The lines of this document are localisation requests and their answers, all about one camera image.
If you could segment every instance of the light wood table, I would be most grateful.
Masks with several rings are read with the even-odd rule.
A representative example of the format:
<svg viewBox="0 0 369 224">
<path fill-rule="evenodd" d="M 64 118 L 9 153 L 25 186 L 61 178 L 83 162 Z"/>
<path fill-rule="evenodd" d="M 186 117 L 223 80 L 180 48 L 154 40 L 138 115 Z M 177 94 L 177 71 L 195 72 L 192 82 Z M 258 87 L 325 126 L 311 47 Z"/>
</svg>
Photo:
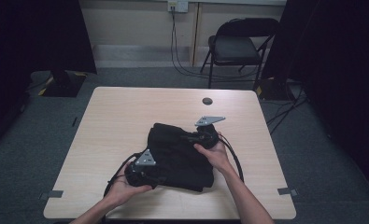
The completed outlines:
<svg viewBox="0 0 369 224">
<path fill-rule="evenodd" d="M 212 105 L 202 100 L 209 97 Z M 154 123 L 195 132 L 202 116 L 223 116 L 216 130 L 230 141 L 241 162 L 245 183 L 275 219 L 292 219 L 296 212 L 286 188 L 263 112 L 253 91 L 99 87 L 78 127 L 44 216 L 76 218 L 102 199 L 110 177 L 121 163 L 147 146 Z M 215 170 L 212 188 L 204 192 L 158 186 L 136 195 L 111 211 L 114 219 L 238 219 L 223 176 Z"/>
</svg>

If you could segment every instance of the black chair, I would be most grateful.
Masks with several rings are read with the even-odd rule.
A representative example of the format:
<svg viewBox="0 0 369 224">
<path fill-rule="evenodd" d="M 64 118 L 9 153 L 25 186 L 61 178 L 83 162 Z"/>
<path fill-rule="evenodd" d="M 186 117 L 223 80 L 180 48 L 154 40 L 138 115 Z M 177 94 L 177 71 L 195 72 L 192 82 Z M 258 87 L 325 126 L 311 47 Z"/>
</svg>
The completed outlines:
<svg viewBox="0 0 369 224">
<path fill-rule="evenodd" d="M 213 79 L 213 64 L 218 66 L 242 65 L 239 72 L 246 65 L 257 65 L 258 70 L 255 78 L 257 80 L 268 41 L 275 35 L 277 27 L 278 21 L 270 18 L 245 18 L 225 22 L 216 35 L 212 35 L 208 39 L 209 52 L 201 68 L 202 73 L 205 65 L 210 64 L 208 87 L 211 87 Z M 256 49 L 251 37 L 266 37 L 266 39 Z"/>
</svg>

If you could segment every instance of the black metal base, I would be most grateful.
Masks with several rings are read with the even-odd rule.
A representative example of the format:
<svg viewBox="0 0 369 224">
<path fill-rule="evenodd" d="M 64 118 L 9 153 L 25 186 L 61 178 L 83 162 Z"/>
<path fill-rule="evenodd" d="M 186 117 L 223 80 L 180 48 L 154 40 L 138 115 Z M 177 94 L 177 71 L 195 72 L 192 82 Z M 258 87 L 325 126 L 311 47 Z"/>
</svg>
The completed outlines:
<svg viewBox="0 0 369 224">
<path fill-rule="evenodd" d="M 81 73 L 65 72 L 67 77 L 65 81 L 56 81 L 56 76 L 53 76 L 45 84 L 45 88 L 38 94 L 40 96 L 49 97 L 77 97 L 82 83 L 86 76 Z"/>
<path fill-rule="evenodd" d="M 273 79 L 257 80 L 253 90 L 262 100 L 293 101 L 295 99 L 286 82 Z"/>
</svg>

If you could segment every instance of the black cloth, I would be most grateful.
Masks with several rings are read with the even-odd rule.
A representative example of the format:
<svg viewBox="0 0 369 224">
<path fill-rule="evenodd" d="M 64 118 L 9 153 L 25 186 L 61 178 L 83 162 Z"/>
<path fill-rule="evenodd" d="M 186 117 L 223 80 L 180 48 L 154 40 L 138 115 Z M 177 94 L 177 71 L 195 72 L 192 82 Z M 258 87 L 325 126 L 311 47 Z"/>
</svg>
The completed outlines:
<svg viewBox="0 0 369 224">
<path fill-rule="evenodd" d="M 191 133 L 178 127 L 155 123 L 147 148 L 157 162 L 154 175 L 166 178 L 161 185 L 201 192 L 213 186 L 213 166 L 193 143 L 182 138 L 188 135 Z"/>
</svg>

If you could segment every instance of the person's right hand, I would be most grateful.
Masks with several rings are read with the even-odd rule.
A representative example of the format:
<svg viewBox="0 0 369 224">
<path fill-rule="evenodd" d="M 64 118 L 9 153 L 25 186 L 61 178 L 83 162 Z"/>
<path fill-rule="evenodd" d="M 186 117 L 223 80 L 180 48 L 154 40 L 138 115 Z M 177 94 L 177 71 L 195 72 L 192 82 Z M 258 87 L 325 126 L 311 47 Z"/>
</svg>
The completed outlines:
<svg viewBox="0 0 369 224">
<path fill-rule="evenodd" d="M 210 164 L 212 164 L 216 169 L 222 172 L 228 166 L 230 166 L 230 162 L 228 160 L 227 151 L 225 149 L 225 145 L 219 141 L 215 146 L 211 149 L 205 149 L 199 144 L 194 144 L 196 150 L 199 153 L 205 155 L 209 160 Z"/>
</svg>

